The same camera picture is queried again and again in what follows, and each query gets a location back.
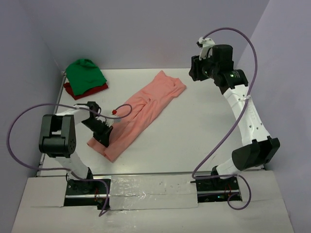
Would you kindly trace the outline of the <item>pink t shirt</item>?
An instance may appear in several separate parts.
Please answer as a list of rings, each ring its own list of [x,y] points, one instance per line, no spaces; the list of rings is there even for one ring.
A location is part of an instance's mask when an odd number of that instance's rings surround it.
[[[113,124],[109,146],[105,147],[94,137],[87,145],[110,162],[114,162],[186,88],[179,78],[173,78],[160,71],[149,84],[125,102],[132,106],[132,112]]]

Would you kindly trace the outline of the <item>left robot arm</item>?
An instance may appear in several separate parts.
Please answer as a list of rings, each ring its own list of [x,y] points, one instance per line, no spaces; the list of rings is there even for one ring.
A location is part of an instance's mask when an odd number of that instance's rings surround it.
[[[109,137],[115,122],[114,116],[105,121],[98,119],[100,106],[89,101],[76,104],[73,109],[55,115],[44,115],[41,122],[39,150],[56,160],[63,168],[67,168],[68,183],[72,188],[88,194],[96,188],[93,174],[78,156],[76,150],[76,130],[79,123],[93,132],[93,137],[101,145],[109,146]]]

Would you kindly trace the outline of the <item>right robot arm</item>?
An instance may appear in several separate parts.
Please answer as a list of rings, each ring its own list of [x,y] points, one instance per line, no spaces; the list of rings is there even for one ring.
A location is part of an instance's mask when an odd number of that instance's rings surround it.
[[[201,52],[191,59],[189,75],[194,81],[213,79],[238,120],[242,147],[232,151],[231,158],[212,169],[211,184],[221,190],[228,178],[249,168],[271,161],[280,147],[264,127],[249,94],[250,85],[241,69],[234,69],[230,45],[199,43]]]

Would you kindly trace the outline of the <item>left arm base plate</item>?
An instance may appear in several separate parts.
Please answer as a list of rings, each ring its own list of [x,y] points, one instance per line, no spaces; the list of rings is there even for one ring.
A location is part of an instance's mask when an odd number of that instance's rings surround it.
[[[64,206],[95,206],[101,210],[106,200],[107,190],[102,182],[86,184],[82,181],[67,181]]]

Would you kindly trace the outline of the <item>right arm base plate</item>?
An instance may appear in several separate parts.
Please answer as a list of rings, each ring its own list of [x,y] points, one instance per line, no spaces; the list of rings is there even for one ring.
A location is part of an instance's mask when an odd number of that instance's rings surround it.
[[[242,201],[237,178],[193,180],[199,203]]]

